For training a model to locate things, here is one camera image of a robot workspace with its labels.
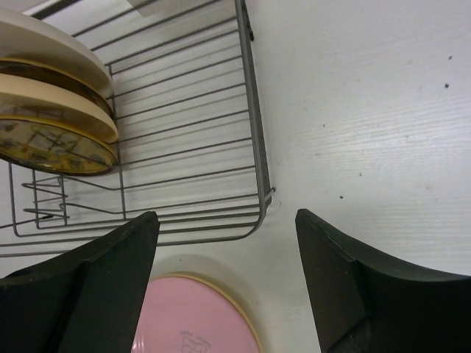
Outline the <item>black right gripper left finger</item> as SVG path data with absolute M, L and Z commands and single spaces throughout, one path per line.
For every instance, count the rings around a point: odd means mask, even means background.
M 1 278 L 1 351 L 130 352 L 158 235 L 145 212 Z

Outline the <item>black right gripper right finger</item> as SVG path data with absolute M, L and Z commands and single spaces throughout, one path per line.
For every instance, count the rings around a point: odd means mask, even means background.
M 323 352 L 468 352 L 470 278 L 369 246 L 301 209 L 302 269 Z

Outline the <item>pink plate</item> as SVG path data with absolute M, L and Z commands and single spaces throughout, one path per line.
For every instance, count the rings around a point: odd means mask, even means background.
M 249 316 L 226 291 L 190 274 L 149 282 L 132 352 L 262 352 Z

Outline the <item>brown yellow patterned plate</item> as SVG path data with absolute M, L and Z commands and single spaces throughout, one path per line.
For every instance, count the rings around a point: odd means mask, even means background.
M 63 122 L 25 115 L 1 117 L 1 159 L 53 174 L 91 177 L 118 164 L 116 150 Z

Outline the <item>black wire dish rack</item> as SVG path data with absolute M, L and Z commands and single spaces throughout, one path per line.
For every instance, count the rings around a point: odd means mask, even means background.
M 105 64 L 120 140 L 103 176 L 1 165 L 1 256 L 66 252 L 146 211 L 163 246 L 240 240 L 269 181 L 244 1 L 42 1 L 27 14 Z

